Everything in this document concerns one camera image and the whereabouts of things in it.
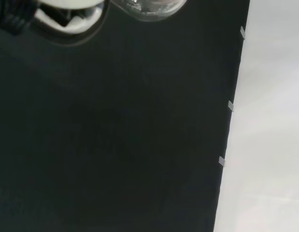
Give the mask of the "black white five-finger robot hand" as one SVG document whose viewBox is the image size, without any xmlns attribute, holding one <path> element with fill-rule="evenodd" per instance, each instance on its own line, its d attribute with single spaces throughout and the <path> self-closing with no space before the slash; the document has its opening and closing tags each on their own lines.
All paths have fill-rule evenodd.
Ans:
<svg viewBox="0 0 299 232">
<path fill-rule="evenodd" d="M 108 0 L 0 0 L 0 30 L 19 35 L 33 21 L 68 35 L 86 32 L 102 19 Z"/>
</svg>

